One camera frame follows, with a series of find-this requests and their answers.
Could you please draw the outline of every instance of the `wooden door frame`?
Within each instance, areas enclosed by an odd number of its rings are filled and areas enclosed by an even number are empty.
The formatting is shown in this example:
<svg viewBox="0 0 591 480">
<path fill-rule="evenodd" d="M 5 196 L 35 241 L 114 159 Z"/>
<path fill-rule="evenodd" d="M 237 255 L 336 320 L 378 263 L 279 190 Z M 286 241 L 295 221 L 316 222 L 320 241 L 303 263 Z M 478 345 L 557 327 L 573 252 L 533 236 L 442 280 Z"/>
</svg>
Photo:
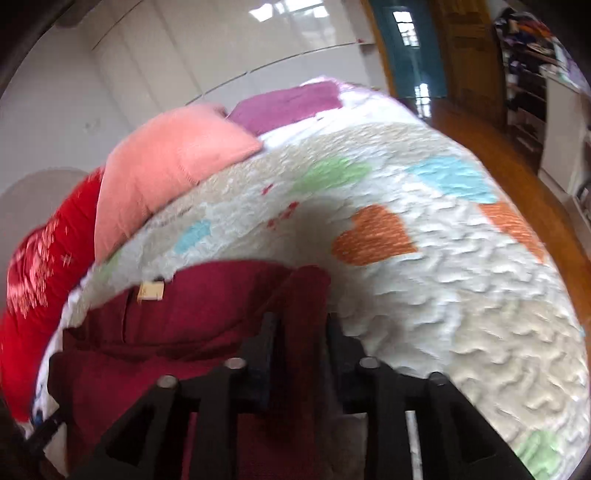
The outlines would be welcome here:
<svg viewBox="0 0 591 480">
<path fill-rule="evenodd" d="M 388 93 L 390 94 L 390 97 L 396 98 L 398 96 L 398 92 L 396 90 L 394 68 L 392 65 L 390 65 L 390 60 L 388 58 L 388 49 L 386 48 L 384 37 L 382 36 L 382 32 L 380 31 L 380 29 L 378 28 L 378 23 L 375 21 L 374 9 L 369 3 L 369 0 L 359 1 L 361 2 L 363 11 L 369 22 L 369 27 L 371 28 L 372 34 L 374 35 L 375 45 L 378 48 L 379 58 L 382 61 L 382 69 L 384 70 L 384 76 L 386 77 L 386 81 L 388 82 Z"/>
<path fill-rule="evenodd" d="M 391 97 L 397 98 L 398 92 L 396 90 L 395 82 L 395 70 L 394 66 L 390 63 L 388 57 L 388 49 L 384 42 L 382 32 L 378 27 L 378 23 L 375 20 L 374 9 L 372 8 L 369 0 L 359 0 L 365 12 L 365 16 L 368 19 L 369 26 L 372 34 L 374 35 L 375 44 L 378 48 L 379 57 L 382 61 L 382 68 L 384 70 L 384 76 L 388 82 L 388 92 Z M 433 19 L 433 25 L 437 33 L 437 41 L 439 43 L 439 50 L 441 52 L 441 62 L 443 63 L 443 71 L 445 73 L 447 82 L 447 97 L 451 100 L 455 100 L 456 97 L 456 82 L 453 76 L 453 68 L 449 46 L 447 43 L 447 36 L 443 28 L 443 13 L 441 11 L 439 0 L 428 0 L 429 10 L 431 12 L 431 18 Z"/>
<path fill-rule="evenodd" d="M 439 42 L 439 52 L 441 52 L 441 62 L 443 63 L 443 71 L 445 72 L 445 80 L 447 82 L 447 98 L 452 102 L 456 101 L 457 84 L 456 78 L 453 74 L 452 55 L 450 53 L 449 41 L 445 28 L 443 27 L 443 11 L 441 10 L 440 0 L 428 0 L 429 10 L 433 19 L 433 25 L 437 32 L 437 40 Z"/>
</svg>

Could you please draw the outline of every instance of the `clothing label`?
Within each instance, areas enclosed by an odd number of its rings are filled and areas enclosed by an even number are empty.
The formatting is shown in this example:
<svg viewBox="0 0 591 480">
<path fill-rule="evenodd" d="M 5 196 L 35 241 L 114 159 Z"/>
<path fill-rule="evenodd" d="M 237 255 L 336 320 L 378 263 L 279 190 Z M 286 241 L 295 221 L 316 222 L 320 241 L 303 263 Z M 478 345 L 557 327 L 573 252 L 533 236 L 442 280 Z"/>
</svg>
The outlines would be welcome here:
<svg viewBox="0 0 591 480">
<path fill-rule="evenodd" d="M 138 301 L 162 300 L 164 296 L 163 281 L 145 281 L 139 286 Z"/>
</svg>

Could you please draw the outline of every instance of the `pillow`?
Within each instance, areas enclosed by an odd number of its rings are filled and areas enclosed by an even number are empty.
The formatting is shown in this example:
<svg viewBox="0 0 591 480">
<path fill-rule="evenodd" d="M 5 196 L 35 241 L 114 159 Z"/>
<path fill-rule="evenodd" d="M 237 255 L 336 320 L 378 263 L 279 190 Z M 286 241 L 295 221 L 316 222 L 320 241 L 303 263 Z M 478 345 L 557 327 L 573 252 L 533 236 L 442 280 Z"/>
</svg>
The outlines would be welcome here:
<svg viewBox="0 0 591 480">
<path fill-rule="evenodd" d="M 19 421 L 29 417 L 37 372 L 68 295 L 95 259 L 102 174 L 99 168 L 80 182 L 49 221 L 21 242 L 8 266 L 0 382 Z"/>
<path fill-rule="evenodd" d="M 318 82 L 247 98 L 236 105 L 228 119 L 259 136 L 342 106 L 339 86 Z"/>
<path fill-rule="evenodd" d="M 96 212 L 97 263 L 168 202 L 262 148 L 221 112 L 220 106 L 189 105 L 162 113 L 112 151 Z"/>
</svg>

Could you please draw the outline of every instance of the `wooden door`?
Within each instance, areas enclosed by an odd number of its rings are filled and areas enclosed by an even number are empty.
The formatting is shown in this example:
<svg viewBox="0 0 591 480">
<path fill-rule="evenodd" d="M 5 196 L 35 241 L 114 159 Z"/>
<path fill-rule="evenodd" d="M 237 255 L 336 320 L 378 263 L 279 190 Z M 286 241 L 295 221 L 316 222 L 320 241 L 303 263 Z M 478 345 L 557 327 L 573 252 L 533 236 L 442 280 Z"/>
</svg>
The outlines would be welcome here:
<svg viewBox="0 0 591 480">
<path fill-rule="evenodd" d="M 502 60 L 486 0 L 432 1 L 449 97 L 489 122 L 503 125 Z"/>
</svg>

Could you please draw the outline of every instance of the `pink pillow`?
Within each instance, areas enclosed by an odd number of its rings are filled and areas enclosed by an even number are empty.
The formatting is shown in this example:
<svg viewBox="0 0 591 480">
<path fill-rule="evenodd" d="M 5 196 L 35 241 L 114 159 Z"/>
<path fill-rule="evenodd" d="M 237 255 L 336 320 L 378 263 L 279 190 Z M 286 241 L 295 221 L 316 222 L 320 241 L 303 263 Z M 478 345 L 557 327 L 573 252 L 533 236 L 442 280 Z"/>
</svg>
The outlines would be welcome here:
<svg viewBox="0 0 591 480">
<path fill-rule="evenodd" d="M 96 208 L 97 263 L 168 202 L 262 148 L 222 112 L 219 105 L 190 105 L 162 113 L 115 147 Z"/>
</svg>

